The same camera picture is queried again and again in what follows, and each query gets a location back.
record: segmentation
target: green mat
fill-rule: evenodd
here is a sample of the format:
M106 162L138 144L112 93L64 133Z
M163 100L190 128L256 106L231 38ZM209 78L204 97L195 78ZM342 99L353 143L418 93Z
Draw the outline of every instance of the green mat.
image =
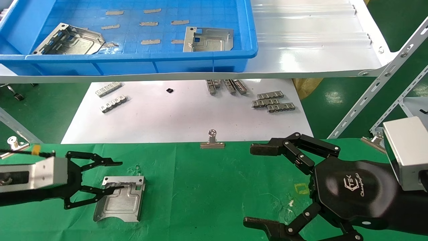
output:
M386 156L358 139L329 142L342 148L339 157L344 160L387 162ZM311 203L309 178L285 157L250 155L249 146L249 142L230 142L224 150L201 150L198 143L43 145L42 151L55 150L59 157L70 150L85 151L123 162L122 166L86 171L85 185L100 187L104 176L144 175L147 185L141 221L124 223L107 218L95 223L95 204L64 210L61 199L52 199L0 207L0 240L267 240L263 231L245 228L243 217L289 223ZM322 160L311 157L316 162ZM39 159L14 155L2 162ZM75 195L77 200L85 197L85 193ZM357 229L366 241L427 240L389 230ZM309 241L341 234L321 217L300 233Z

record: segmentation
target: wheel caster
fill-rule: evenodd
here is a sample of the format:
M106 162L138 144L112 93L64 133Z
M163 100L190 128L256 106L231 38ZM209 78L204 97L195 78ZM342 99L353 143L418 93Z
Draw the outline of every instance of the wheel caster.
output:
M15 99L17 99L18 101L25 99L24 96L22 96L21 94L18 94L18 93L14 94L13 97L15 97Z

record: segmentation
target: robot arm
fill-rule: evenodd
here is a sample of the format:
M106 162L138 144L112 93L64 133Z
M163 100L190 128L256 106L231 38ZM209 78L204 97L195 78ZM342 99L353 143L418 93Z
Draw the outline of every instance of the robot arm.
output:
M325 159L319 164L298 148ZM391 229L428 235L415 217L428 214L428 194L423 190L404 191L389 164L367 160L344 161L340 148L309 136L294 133L272 138L267 144L253 144L253 155L284 155L304 174L310 175L312 204L289 225L272 220L244 218L244 226L264 230L270 241L302 241L299 231L321 215L343 235L325 241L362 240L352 226Z
M72 162L74 158L93 162L80 167ZM94 153L69 151L65 158L56 157L52 153L35 164L0 165L0 206L61 198L64 200L64 208L70 209L98 202L123 186L106 189L82 186L82 172L97 166L121 164L122 162L114 162L111 158L103 158ZM71 196L77 191L92 193L95 197L71 202Z

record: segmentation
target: blue plastic tray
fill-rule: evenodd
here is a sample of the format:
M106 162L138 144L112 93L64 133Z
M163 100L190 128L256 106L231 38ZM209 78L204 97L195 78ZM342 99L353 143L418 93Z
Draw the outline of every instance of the blue plastic tray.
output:
M118 10L124 14L106 15ZM190 23L171 25L175 20ZM147 21L159 25L140 26ZM29 55L60 22L87 27L119 46L92 55ZM115 24L120 28L101 29ZM183 53L171 40L184 39L187 26L232 28L233 49ZM141 45L147 39L161 43ZM0 63L18 75L242 72L257 50L250 0L18 0L0 23Z

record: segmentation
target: yellow tape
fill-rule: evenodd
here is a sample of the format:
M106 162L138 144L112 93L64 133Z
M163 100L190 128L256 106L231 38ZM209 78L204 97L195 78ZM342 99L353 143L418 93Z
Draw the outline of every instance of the yellow tape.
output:
M40 154L40 145L34 145L33 149L31 150L31 155L38 156Z

